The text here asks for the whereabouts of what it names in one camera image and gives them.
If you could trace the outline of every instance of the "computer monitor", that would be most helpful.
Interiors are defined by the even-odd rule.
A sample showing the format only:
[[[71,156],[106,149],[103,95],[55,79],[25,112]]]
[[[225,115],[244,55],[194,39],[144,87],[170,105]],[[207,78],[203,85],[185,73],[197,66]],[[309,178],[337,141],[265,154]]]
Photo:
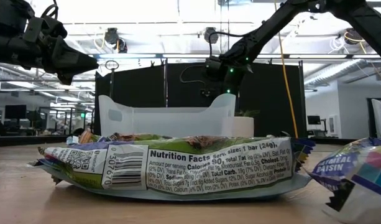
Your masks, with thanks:
[[[26,118],[26,105],[6,105],[5,119],[24,119]]]
[[[308,116],[308,124],[320,125],[321,124],[320,116]]]

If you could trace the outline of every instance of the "nutrition facts label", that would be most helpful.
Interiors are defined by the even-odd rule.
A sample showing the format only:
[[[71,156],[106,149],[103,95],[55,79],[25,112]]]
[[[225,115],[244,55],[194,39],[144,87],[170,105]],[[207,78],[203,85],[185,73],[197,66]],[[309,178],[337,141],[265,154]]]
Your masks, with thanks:
[[[292,176],[289,138],[238,144],[209,154],[149,149],[146,186],[173,194],[205,194],[272,184]]]

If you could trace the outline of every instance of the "desk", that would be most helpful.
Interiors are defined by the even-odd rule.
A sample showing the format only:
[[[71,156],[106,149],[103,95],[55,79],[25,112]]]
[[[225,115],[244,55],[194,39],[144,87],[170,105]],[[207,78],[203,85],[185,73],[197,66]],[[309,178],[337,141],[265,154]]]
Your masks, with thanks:
[[[49,174],[26,165],[40,157],[36,148],[0,147],[0,224],[338,224],[321,211],[331,192],[315,181],[269,202],[131,201],[92,194],[63,182],[55,186]],[[327,155],[313,153],[306,168],[311,170]]]

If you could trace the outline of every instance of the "ceiling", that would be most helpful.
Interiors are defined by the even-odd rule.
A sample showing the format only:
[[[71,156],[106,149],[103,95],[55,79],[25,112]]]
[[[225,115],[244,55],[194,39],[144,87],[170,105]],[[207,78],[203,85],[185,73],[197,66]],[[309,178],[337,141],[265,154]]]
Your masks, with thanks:
[[[27,0],[40,16],[52,0]],[[129,54],[181,54],[169,62],[202,62],[203,58],[189,59],[188,54],[209,54],[209,45],[203,38],[207,27],[232,34],[245,34],[258,28],[263,20],[275,12],[273,0],[253,0],[254,3],[219,6],[217,0],[57,0],[59,6],[58,20],[61,21],[69,35],[67,44],[86,54],[115,54],[107,43],[103,43],[107,28],[118,28],[120,38],[128,46]],[[381,12],[381,1],[371,2]],[[336,19],[332,14],[297,15],[281,32],[283,53],[285,54],[363,54],[360,45],[347,45],[337,40],[350,28],[347,22]],[[230,49],[238,40],[235,37],[220,36],[213,45],[213,54],[221,54]],[[368,54],[375,52],[364,43]],[[276,35],[263,48],[262,54],[280,54],[278,36]],[[121,58],[117,60],[120,70],[150,66],[149,58]],[[313,60],[304,63],[306,77],[318,72],[330,63],[342,63],[340,60]],[[99,72],[108,73],[101,67]],[[24,70],[18,66],[0,65],[0,79],[38,80],[31,84],[37,88],[75,88],[94,89],[95,71],[76,76],[85,82],[74,82],[72,87],[59,85],[56,76],[42,70]],[[347,74],[356,76],[355,72]],[[4,88],[25,88],[12,82],[3,83]],[[53,96],[70,95],[81,100],[93,101],[87,92],[53,92]]]

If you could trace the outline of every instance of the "black curtain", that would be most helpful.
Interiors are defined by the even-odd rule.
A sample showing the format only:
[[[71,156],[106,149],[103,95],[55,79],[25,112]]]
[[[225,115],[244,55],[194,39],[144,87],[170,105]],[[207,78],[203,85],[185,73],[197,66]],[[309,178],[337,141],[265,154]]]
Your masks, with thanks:
[[[182,71],[183,81],[200,80],[196,83],[181,83],[179,77]],[[210,82],[203,76],[205,71],[204,63],[176,63],[167,65],[167,91],[168,107],[209,107],[217,93],[220,91],[220,84]],[[211,90],[210,96],[201,94],[202,89]]]
[[[102,77],[96,72],[95,134],[101,134],[98,96],[110,96],[110,79],[111,74]],[[112,99],[116,103],[137,108],[165,107],[163,66],[116,72]]]
[[[239,109],[259,110],[254,117],[255,136],[278,135],[285,131],[295,136],[290,103],[282,65],[252,64],[240,87]],[[303,72],[298,66],[286,66],[288,85],[295,112],[298,135],[307,137]]]

